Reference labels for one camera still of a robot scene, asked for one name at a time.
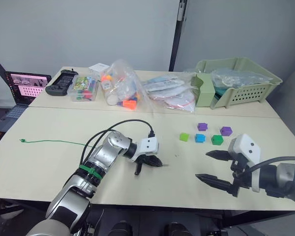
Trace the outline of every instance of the green cube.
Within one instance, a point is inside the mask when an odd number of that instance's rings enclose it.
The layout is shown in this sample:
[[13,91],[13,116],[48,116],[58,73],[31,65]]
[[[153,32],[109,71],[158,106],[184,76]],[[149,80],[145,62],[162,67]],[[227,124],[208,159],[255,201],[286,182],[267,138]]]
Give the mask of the green cube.
[[189,139],[189,134],[181,133],[181,134],[179,135],[179,140],[181,140],[181,141],[187,142],[188,139]]
[[224,141],[222,135],[213,135],[211,140],[213,145],[221,145]]

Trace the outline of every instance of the black controller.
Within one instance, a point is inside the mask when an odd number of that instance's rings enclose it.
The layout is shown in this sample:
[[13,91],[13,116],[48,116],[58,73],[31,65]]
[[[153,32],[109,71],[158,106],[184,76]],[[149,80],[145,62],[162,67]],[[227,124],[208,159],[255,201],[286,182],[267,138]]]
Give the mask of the black controller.
[[45,88],[46,93],[51,96],[65,96],[67,90],[72,83],[72,79],[75,75],[78,75],[76,71],[62,70],[59,77],[50,85]]

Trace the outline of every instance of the laptop screen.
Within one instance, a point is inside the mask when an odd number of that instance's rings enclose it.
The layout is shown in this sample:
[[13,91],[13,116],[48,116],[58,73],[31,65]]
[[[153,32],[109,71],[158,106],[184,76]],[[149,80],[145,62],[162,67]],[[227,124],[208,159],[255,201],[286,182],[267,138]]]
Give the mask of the laptop screen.
[[15,103],[29,105],[51,80],[50,75],[6,72],[6,78]]

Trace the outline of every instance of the purple cube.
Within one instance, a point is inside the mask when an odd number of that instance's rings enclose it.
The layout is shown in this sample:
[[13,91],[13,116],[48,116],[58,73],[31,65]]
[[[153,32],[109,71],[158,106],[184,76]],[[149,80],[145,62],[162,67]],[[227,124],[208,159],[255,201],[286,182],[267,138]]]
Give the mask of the purple cube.
[[222,136],[230,136],[233,132],[232,129],[228,126],[223,126],[220,131]]
[[198,130],[199,131],[206,131],[207,130],[207,123],[198,123]]

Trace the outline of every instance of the green wire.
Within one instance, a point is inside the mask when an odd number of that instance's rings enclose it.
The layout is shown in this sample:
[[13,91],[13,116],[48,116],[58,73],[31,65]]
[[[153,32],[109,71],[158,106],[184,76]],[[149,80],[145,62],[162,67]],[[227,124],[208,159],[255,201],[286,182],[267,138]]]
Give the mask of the green wire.
[[26,141],[25,139],[20,139],[22,143],[39,143],[39,142],[63,142],[63,143],[69,143],[69,144],[78,144],[85,146],[85,144],[80,144],[80,143],[75,143],[75,142],[69,142],[69,141],[64,141],[64,140],[38,140],[38,141]]

